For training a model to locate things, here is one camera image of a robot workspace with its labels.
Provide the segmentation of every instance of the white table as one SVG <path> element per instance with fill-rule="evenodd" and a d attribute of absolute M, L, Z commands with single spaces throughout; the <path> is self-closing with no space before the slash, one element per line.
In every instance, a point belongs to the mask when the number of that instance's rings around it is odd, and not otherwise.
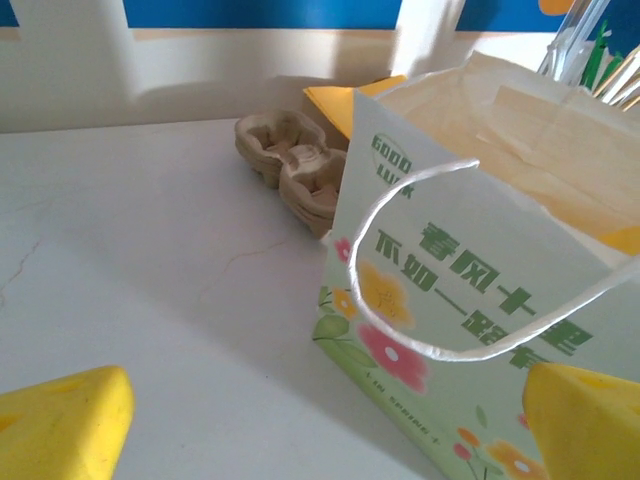
<path fill-rule="evenodd" d="M 233 121 L 0 136 L 0 391 L 96 366 L 116 479 L 437 479 L 311 341 L 325 251 Z"/>

